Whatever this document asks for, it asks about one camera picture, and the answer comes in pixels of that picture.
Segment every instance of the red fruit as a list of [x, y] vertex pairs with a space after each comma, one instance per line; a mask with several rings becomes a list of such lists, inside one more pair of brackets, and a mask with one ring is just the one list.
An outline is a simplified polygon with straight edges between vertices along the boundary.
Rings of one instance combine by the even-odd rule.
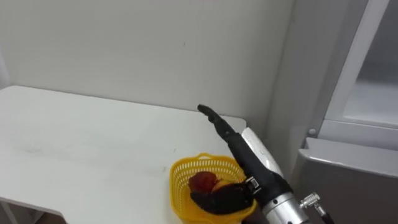
[[201, 171], [189, 178], [191, 192], [210, 193], [217, 184], [217, 176], [212, 172]]

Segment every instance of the table top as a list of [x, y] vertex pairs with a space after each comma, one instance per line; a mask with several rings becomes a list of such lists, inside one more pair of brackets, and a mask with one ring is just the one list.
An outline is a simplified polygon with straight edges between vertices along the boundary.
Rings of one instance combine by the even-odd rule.
[[[239, 132], [246, 127], [225, 119]], [[62, 214], [69, 224], [179, 223], [169, 169], [200, 152], [231, 155], [197, 112], [0, 90], [0, 199]]]

